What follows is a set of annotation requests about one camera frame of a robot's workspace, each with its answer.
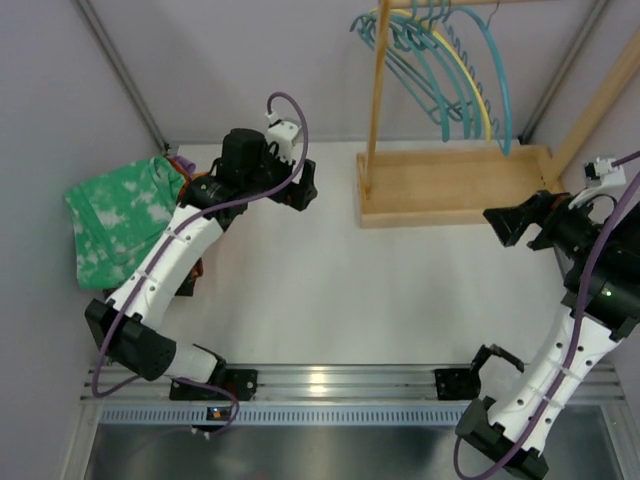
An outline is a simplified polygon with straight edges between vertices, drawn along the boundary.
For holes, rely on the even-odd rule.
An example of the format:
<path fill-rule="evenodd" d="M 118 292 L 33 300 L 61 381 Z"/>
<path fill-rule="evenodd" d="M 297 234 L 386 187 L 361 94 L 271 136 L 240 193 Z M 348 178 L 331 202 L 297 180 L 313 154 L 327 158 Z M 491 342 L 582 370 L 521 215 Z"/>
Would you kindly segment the purple trousers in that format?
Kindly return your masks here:
<path fill-rule="evenodd" d="M 183 175 L 192 176 L 196 172 L 196 164 L 185 157 L 177 155 L 169 157 L 168 160 Z"/>

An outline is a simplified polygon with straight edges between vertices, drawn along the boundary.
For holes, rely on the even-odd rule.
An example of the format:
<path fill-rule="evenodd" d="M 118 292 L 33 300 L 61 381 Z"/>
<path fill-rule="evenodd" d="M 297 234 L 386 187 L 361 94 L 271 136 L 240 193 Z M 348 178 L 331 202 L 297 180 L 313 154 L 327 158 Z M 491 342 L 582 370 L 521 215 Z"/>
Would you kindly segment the orange camouflage trousers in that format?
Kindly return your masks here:
<path fill-rule="evenodd" d="M 186 180 L 185 185 L 181 188 L 176 205 L 185 206 L 194 199 L 194 190 L 196 187 L 196 179 L 198 176 L 190 177 Z M 178 289 L 176 290 L 177 297 L 192 297 L 194 295 L 195 286 L 197 281 L 204 275 L 204 263 L 203 259 L 199 258 L 191 267 L 187 273 L 185 279 L 182 281 Z"/>

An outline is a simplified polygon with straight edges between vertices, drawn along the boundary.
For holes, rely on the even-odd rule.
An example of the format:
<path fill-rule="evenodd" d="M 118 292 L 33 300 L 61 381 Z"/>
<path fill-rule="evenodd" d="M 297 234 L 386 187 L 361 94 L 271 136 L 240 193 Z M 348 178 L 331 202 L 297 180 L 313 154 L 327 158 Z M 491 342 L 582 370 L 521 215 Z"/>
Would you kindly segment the green trousers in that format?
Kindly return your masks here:
<path fill-rule="evenodd" d="M 108 290 L 127 280 L 167 228 L 186 183 L 183 171 L 156 156 L 67 190 L 79 286 Z"/>

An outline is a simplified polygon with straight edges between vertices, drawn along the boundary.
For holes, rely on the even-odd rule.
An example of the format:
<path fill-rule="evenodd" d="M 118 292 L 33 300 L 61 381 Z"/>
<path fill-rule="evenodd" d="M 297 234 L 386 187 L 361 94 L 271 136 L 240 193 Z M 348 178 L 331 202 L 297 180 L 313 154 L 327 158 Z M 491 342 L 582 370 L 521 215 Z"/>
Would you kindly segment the yellow hanger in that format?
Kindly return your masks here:
<path fill-rule="evenodd" d="M 458 53 L 460 59 L 466 66 L 468 70 L 468 79 L 471 81 L 473 92 L 476 95 L 476 100 L 477 100 L 476 113 L 478 114 L 476 123 L 480 126 L 480 128 L 477 129 L 475 134 L 470 138 L 474 138 L 474 139 L 482 138 L 485 140 L 486 143 L 490 143 L 492 141 L 492 134 L 493 134 L 493 120 L 490 117 L 490 113 L 491 113 L 490 102 L 483 97 L 483 87 L 480 83 L 475 81 L 475 70 L 472 67 L 467 65 L 467 53 L 461 49 L 458 38 L 455 37 L 452 27 L 446 23 L 446 20 L 444 21 L 444 27 L 441 28 L 441 32 L 444 34 L 445 38 L 452 45 L 454 50 Z"/>

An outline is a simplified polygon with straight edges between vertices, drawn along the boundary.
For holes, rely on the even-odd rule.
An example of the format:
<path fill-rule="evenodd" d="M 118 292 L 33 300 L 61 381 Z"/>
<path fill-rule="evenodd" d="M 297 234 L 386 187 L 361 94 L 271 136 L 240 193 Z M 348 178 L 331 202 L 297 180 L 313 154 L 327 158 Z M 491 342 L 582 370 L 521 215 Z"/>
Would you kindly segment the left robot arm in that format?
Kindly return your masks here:
<path fill-rule="evenodd" d="M 94 300 L 85 318 L 100 349 L 136 376 L 162 376 L 219 386 L 224 359 L 159 331 L 166 310 L 206 250 L 248 206 L 261 199 L 305 210 L 316 198 L 315 163 L 295 161 L 303 128 L 279 120 L 266 133 L 235 128 L 209 173 L 192 180 L 169 225 L 130 277 L 104 301 Z"/>

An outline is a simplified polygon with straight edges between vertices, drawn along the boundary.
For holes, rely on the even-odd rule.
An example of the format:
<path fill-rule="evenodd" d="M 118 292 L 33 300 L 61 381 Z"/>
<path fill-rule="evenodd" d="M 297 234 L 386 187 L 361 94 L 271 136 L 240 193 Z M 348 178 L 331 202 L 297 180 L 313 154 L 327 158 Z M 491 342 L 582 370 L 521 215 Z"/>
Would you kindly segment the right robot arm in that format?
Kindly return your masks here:
<path fill-rule="evenodd" d="M 537 225 L 529 248 L 557 248 L 573 263 L 534 359 L 503 397 L 472 400 L 456 426 L 458 444 L 493 461 L 483 479 L 499 469 L 519 479 L 544 478 L 543 450 L 557 417 L 591 369 L 639 324 L 639 208 L 617 204 L 603 224 L 590 218 L 591 210 L 567 193 L 542 190 L 518 206 L 483 213 L 504 246 Z"/>

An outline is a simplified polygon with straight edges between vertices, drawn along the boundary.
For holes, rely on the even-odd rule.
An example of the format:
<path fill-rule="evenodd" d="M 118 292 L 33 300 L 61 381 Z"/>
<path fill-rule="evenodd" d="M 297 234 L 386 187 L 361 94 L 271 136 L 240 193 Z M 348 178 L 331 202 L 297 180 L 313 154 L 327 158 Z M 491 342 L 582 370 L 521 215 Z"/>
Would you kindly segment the empty teal hanger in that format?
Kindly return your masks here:
<path fill-rule="evenodd" d="M 409 87 L 427 117 L 440 128 L 443 141 L 450 139 L 449 112 L 451 104 L 442 93 L 435 72 L 429 66 L 432 57 L 446 73 L 450 72 L 447 61 L 441 56 L 441 43 L 421 23 L 418 7 L 410 11 L 392 9 L 393 62 L 396 68 L 422 91 L 424 99 Z"/>
<path fill-rule="evenodd" d="M 391 13 L 389 24 L 389 45 L 385 52 L 384 64 L 399 80 L 402 86 L 416 101 L 427 118 L 435 125 L 441 125 L 439 87 L 435 83 L 433 72 L 424 59 L 418 58 L 414 65 L 405 57 L 406 53 L 419 55 L 427 46 L 418 40 L 408 27 L 409 20 L 399 10 Z"/>

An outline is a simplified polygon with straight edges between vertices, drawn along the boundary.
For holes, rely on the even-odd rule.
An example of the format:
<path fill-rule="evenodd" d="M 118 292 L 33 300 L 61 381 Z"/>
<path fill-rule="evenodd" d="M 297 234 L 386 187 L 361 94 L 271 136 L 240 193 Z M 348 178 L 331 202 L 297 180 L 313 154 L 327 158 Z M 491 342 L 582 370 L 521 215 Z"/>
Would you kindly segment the wooden clothes rack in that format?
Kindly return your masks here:
<path fill-rule="evenodd" d="M 376 148 L 389 26 L 398 2 L 382 1 L 365 21 L 375 29 L 375 74 L 367 147 L 357 156 L 364 228 L 479 224 L 487 208 L 561 191 L 561 177 L 639 69 L 633 34 L 556 151 L 544 145 L 392 150 Z"/>

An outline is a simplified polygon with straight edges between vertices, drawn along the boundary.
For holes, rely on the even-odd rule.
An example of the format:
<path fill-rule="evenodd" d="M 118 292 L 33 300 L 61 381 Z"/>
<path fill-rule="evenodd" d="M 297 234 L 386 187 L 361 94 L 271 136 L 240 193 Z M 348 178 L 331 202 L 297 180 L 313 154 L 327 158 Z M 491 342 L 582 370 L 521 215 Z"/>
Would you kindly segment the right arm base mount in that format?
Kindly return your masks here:
<path fill-rule="evenodd" d="M 439 401 L 473 400 L 481 392 L 481 380 L 470 367 L 441 368 L 434 371 Z"/>

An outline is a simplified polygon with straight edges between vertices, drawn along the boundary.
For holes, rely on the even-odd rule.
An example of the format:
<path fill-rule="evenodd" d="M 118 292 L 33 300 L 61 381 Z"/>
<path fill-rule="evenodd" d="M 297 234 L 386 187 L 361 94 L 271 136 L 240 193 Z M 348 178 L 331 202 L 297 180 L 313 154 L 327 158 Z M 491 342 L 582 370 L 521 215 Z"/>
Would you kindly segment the aluminium mounting rail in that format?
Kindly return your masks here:
<path fill-rule="evenodd" d="M 224 389 L 241 401 L 254 402 L 420 402 L 439 400 L 445 382 L 437 379 L 442 365 L 237 365 L 256 373 L 226 380 Z M 98 390 L 109 390 L 132 373 L 121 366 L 103 367 Z M 182 387 L 167 377 L 135 380 L 107 397 L 112 402 L 168 402 L 170 393 Z M 574 404 L 621 403 L 625 400 L 615 368 L 597 365 L 571 397 Z"/>

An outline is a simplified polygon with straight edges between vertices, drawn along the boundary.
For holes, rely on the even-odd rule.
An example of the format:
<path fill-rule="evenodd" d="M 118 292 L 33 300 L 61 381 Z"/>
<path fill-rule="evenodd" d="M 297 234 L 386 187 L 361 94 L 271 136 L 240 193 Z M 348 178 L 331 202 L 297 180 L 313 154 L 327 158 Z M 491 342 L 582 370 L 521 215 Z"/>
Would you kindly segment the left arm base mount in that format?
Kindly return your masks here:
<path fill-rule="evenodd" d="M 227 368 L 215 386 L 226 390 L 239 401 L 251 400 L 258 385 L 258 371 L 255 369 Z M 172 401 L 224 401 L 227 397 L 202 387 L 173 381 L 169 399 Z"/>

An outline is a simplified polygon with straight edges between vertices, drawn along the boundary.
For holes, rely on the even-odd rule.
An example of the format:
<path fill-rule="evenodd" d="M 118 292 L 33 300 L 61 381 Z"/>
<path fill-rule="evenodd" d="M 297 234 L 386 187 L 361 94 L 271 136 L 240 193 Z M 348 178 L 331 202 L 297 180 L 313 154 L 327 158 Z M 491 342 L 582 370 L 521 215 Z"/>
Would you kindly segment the aluminium corner frame post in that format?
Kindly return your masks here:
<path fill-rule="evenodd" d="M 123 88 L 129 103 L 153 140 L 153 143 L 163 153 L 167 153 L 170 149 L 170 143 L 161 132 L 147 102 L 93 3 L 89 0 L 71 0 L 71 4 L 97 43 L 107 65 Z"/>

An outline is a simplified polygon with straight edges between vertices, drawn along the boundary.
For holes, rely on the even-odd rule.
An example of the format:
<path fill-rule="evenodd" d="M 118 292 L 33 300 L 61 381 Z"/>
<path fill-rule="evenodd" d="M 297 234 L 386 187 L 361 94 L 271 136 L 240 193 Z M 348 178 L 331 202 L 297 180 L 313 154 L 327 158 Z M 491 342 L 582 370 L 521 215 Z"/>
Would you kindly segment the right aluminium frame post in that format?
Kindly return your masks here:
<path fill-rule="evenodd" d="M 579 28 L 572 36 L 569 46 L 565 49 L 557 68 L 554 70 L 547 83 L 543 95 L 537 102 L 533 113 L 529 116 L 524 129 L 518 135 L 518 141 L 529 144 L 538 130 L 542 120 L 553 104 L 555 98 L 567 80 L 571 70 L 580 57 L 585 45 L 588 43 L 592 32 L 599 25 L 603 16 L 609 10 L 610 0 L 597 0 L 590 3 L 586 16 L 581 21 Z"/>

